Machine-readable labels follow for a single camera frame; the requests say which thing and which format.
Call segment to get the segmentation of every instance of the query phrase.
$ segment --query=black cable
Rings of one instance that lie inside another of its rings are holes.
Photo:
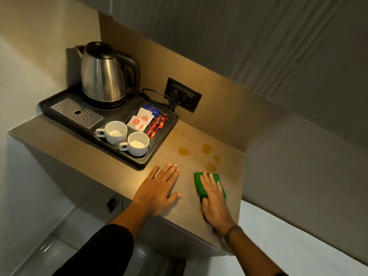
[[[168,104],[166,104],[166,103],[160,103],[160,102],[157,102],[157,101],[155,101],[155,100],[152,100],[150,97],[148,97],[148,95],[144,92],[144,91],[150,91],[150,92],[154,92],[154,93],[157,93],[157,94],[160,94],[160,95],[162,95],[169,103]],[[163,93],[160,93],[160,92],[157,92],[157,91],[155,91],[155,90],[152,90],[152,89],[148,89],[148,88],[144,88],[144,89],[142,89],[142,92],[140,93],[141,94],[141,96],[144,98],[144,99],[146,99],[146,100],[148,100],[148,101],[150,101],[150,102],[154,102],[154,103],[156,103],[156,104],[159,104],[160,106],[162,106],[162,107],[164,107],[164,108],[167,108],[169,111],[172,111],[172,112],[174,112],[175,111],[175,103],[174,103],[174,101],[172,100],[172,98],[170,98],[168,95],[165,95],[165,94],[163,94]]]

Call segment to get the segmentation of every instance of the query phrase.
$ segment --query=cup handle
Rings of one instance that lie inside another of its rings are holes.
[[[121,144],[119,144],[119,150],[120,151],[126,151],[128,150],[128,143],[127,142],[122,142]]]
[[[105,135],[103,134],[105,131],[105,129],[96,129],[96,136],[98,136],[99,138],[104,138]]]

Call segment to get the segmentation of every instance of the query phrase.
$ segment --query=kettle lid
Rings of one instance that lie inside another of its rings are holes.
[[[115,58],[114,49],[107,43],[100,41],[92,41],[86,45],[84,51],[96,59],[112,59]]]

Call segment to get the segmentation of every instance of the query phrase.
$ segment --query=wooden countertop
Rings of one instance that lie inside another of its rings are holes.
[[[245,154],[182,121],[178,121],[147,167],[141,171],[43,115],[19,125],[9,133],[15,139],[49,154],[129,199],[133,199],[138,187],[156,164],[163,167],[168,162],[177,163],[180,176],[173,192],[180,192],[182,199],[165,218],[221,248],[220,241],[202,217],[193,179],[194,172],[205,171],[206,166],[207,169],[216,167],[226,191],[230,213],[238,222]]]

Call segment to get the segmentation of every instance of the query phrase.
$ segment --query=bracelet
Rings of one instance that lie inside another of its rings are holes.
[[[235,225],[235,226],[232,226],[232,227],[228,230],[228,232],[224,235],[224,239],[225,239],[226,243],[229,243],[230,233],[232,233],[234,230],[237,230],[237,229],[243,230],[240,226]]]

